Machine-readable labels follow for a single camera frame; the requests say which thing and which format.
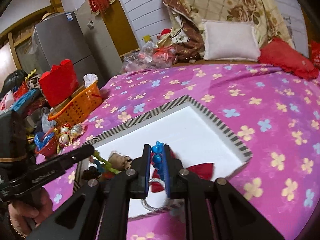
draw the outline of bracelet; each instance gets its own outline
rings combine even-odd
[[[14,231],[15,231],[20,237],[22,237],[23,239],[26,239],[26,236],[25,236],[24,234],[20,233],[20,232],[13,226],[11,218],[10,218],[10,224],[11,224],[12,228],[14,229]]]

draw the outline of screw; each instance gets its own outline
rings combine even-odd
[[[221,186],[226,185],[227,181],[225,178],[217,178],[217,183]]]
[[[90,187],[94,187],[94,186],[97,186],[98,185],[98,180],[96,180],[96,179],[90,179],[89,181],[88,181],[88,185],[90,186]]]
[[[134,169],[128,169],[125,171],[125,174],[127,174],[128,176],[132,176],[136,173],[136,171]]]
[[[181,170],[179,171],[179,173],[180,173],[181,176],[186,176],[186,175],[189,174],[189,171],[186,170],[186,169],[181,169]]]

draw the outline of human hand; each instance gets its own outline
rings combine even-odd
[[[52,211],[52,201],[49,198],[48,192],[42,188],[40,192],[40,201],[42,207],[37,210],[36,208],[23,203],[20,200],[15,200],[9,204],[9,216],[13,227],[24,235],[29,235],[31,229],[27,224],[26,218],[33,218],[36,222],[36,227],[42,223],[47,217],[49,217]]]

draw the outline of pink bedsheet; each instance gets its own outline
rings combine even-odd
[[[293,240],[319,200],[318,81],[306,82],[265,64],[196,65],[116,76],[101,90],[109,90],[110,97],[84,122],[87,132],[65,150],[188,94],[251,149],[249,165],[230,182],[285,239]],[[46,185],[55,209],[72,194],[75,168]],[[127,239],[178,240],[184,239],[184,230],[174,211],[129,222]]]

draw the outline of red bow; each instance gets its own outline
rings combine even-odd
[[[175,154],[170,150],[171,156],[176,158]],[[201,179],[210,180],[213,176],[214,163],[201,163],[198,165],[193,165],[187,168],[188,171],[191,171],[199,176]],[[160,176],[157,174],[157,170],[153,171],[152,178],[159,179]],[[158,182],[151,183],[151,192],[156,193],[163,191],[163,187]]]

